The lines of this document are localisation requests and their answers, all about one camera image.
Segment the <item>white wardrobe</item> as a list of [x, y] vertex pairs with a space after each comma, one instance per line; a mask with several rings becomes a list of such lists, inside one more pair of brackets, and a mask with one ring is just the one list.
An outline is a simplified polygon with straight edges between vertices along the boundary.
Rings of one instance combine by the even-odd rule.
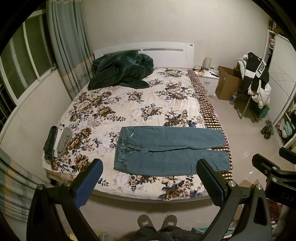
[[289, 148], [295, 141], [295, 49], [274, 20], [269, 20], [263, 58], [271, 86], [268, 118]]

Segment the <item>dark green plush blanket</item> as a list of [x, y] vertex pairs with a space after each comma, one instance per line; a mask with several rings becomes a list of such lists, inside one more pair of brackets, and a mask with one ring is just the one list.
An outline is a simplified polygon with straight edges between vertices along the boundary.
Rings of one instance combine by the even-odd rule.
[[137, 50], [105, 54], [92, 63], [94, 76], [88, 84], [88, 90], [111, 86], [124, 86], [133, 89], [146, 89], [144, 81], [154, 71], [153, 59]]

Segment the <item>blue denim jeans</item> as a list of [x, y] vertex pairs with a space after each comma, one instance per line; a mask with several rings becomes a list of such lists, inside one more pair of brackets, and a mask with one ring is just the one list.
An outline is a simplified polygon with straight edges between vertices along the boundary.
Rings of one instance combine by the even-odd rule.
[[205, 159], [215, 171], [228, 171], [230, 157], [221, 130], [171, 126], [124, 126], [120, 130], [114, 169], [142, 176], [196, 174]]

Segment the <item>white nightstand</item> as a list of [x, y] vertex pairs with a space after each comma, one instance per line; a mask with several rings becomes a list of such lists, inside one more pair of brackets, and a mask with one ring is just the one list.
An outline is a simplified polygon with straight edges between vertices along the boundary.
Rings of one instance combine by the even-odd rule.
[[205, 88], [208, 96], [215, 96], [215, 91], [219, 82], [219, 76], [209, 70], [203, 69], [202, 67], [195, 68], [194, 72], [199, 77], [199, 81]]

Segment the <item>black white jacket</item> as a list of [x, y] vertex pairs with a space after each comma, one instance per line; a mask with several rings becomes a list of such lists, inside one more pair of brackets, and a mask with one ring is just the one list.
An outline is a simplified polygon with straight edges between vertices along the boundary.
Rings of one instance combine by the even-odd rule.
[[268, 67], [265, 61], [254, 53], [249, 52], [247, 56], [242, 90], [247, 92], [251, 86], [252, 91], [259, 93], [260, 89], [265, 89], [269, 82]]

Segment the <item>grey folded knit garment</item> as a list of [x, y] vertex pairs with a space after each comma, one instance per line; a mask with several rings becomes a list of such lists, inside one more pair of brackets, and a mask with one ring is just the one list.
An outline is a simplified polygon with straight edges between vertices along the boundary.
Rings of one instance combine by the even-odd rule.
[[69, 127], [63, 129], [62, 135], [57, 145], [57, 157], [61, 158], [67, 152], [67, 146], [72, 138], [72, 131]]

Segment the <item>window with white frame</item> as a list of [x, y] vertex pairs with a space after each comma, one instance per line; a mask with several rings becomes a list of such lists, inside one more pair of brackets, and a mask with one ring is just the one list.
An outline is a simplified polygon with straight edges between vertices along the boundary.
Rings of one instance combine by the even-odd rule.
[[1, 54], [1, 128], [55, 69], [46, 10], [38, 9], [20, 25]]

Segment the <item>dark folded pants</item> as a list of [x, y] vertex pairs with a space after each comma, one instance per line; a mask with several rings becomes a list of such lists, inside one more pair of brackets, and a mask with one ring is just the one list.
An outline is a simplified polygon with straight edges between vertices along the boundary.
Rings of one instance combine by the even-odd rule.
[[57, 127], [51, 126], [47, 140], [43, 147], [44, 156], [46, 160], [52, 160], [54, 157], [54, 145], [57, 137]]

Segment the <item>beige table lamp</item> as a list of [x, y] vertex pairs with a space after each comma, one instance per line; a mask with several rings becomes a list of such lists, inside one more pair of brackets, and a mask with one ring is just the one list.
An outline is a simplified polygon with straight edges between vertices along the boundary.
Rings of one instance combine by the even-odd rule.
[[202, 66], [204, 68], [210, 69], [211, 61], [212, 61], [212, 59], [210, 57], [205, 57], [204, 60], [203, 60], [203, 65]]

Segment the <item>green slippers pair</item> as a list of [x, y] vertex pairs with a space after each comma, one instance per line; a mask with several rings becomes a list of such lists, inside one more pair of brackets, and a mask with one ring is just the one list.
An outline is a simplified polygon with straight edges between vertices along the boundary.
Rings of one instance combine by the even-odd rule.
[[264, 139], [269, 140], [271, 136], [274, 135], [273, 125], [270, 120], [266, 120], [265, 123], [266, 125], [263, 127], [260, 133], [263, 135]]

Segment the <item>white bed headboard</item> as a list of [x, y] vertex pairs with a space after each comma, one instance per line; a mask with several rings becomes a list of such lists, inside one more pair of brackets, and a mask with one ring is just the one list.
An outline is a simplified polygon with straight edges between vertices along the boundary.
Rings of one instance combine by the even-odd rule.
[[150, 56], [155, 68], [183, 68], [194, 67], [194, 44], [181, 42], [138, 42], [120, 44], [94, 51], [95, 58], [105, 54], [128, 50], [137, 50], [139, 53]]

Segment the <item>left grey slipper foot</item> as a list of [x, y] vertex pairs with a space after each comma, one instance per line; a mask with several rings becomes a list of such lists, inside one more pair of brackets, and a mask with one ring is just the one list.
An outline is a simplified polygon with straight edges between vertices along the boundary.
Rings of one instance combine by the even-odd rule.
[[150, 228], [155, 229], [153, 222], [151, 221], [150, 217], [146, 214], [142, 214], [138, 217], [137, 223], [139, 228]]

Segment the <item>chair with clothes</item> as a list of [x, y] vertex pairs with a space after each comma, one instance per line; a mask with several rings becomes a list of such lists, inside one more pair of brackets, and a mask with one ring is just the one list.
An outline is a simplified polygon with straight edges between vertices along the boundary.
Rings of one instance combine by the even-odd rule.
[[238, 94], [233, 106], [240, 119], [248, 117], [258, 123], [262, 118], [267, 116], [269, 111], [267, 105], [259, 108], [258, 103], [252, 99], [251, 95], [242, 92], [240, 89], [237, 92]]

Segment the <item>striped fabric at left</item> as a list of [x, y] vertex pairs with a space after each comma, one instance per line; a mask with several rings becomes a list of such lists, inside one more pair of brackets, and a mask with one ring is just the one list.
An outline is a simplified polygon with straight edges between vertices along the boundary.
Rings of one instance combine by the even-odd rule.
[[34, 192], [39, 184], [52, 185], [0, 151], [1, 212], [18, 221], [27, 222]]

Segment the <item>plastic water bottle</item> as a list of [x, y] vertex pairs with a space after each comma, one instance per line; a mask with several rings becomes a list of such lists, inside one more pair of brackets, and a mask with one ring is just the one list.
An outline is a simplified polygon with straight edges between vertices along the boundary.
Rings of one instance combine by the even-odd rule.
[[234, 93], [232, 94], [231, 98], [230, 98], [230, 101], [229, 101], [229, 103], [231, 105], [234, 104], [234, 101], [236, 100], [237, 94], [238, 94], [238, 92], [237, 92], [237, 90], [235, 90]]

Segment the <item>brown cardboard box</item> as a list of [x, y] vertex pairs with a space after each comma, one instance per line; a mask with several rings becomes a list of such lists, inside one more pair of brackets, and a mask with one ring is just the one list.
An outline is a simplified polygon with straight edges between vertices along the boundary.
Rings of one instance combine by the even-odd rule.
[[230, 100], [232, 94], [242, 86], [241, 72], [223, 66], [218, 66], [218, 71], [219, 81], [215, 94], [220, 100]]

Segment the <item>white folded garment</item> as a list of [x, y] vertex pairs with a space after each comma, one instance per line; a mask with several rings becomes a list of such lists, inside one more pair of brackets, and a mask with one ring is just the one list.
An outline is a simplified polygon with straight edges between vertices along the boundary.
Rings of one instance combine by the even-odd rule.
[[56, 135], [56, 138], [55, 138], [55, 143], [54, 143], [54, 148], [53, 148], [54, 158], [57, 158], [58, 157], [57, 147], [58, 147], [60, 138], [62, 136], [63, 130], [64, 130], [64, 126], [63, 125], [58, 126], [57, 135]]

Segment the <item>floral bed blanket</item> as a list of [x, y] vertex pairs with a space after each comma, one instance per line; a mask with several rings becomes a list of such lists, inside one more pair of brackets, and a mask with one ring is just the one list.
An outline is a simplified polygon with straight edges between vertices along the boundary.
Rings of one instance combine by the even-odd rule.
[[173, 201], [207, 198], [197, 175], [140, 176], [114, 169], [114, 155], [123, 126], [206, 128], [187, 70], [157, 69], [146, 79], [149, 88], [111, 86], [83, 88], [58, 125], [72, 138], [61, 158], [43, 159], [43, 168], [61, 181], [73, 180], [93, 159], [103, 162], [95, 192], [128, 199]]

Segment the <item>checkered brown bed sheet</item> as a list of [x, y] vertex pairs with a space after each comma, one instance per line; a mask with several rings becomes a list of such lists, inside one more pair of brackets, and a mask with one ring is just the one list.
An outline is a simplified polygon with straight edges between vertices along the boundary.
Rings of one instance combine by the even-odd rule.
[[228, 171], [221, 171], [220, 173], [222, 174], [224, 179], [228, 181], [233, 180], [233, 175], [232, 175], [233, 163], [232, 163], [232, 156], [231, 156], [231, 151], [230, 151], [227, 136], [222, 128], [222, 125], [216, 114], [216, 111], [210, 102], [210, 97], [208, 96], [206, 89], [202, 86], [199, 80], [199, 77], [191, 69], [187, 70], [187, 74], [195, 90], [196, 99], [201, 109], [201, 115], [202, 115], [205, 127], [213, 130], [220, 130], [224, 135], [226, 145], [219, 148], [214, 148], [213, 150], [224, 151], [228, 154], [228, 159], [229, 159]]

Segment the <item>green striped curtain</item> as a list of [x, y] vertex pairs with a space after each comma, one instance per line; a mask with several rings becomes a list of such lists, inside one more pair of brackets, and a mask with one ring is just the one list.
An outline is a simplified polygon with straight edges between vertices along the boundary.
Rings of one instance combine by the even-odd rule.
[[75, 98], [93, 77], [82, 1], [46, 1], [46, 15], [58, 69], [69, 96]]

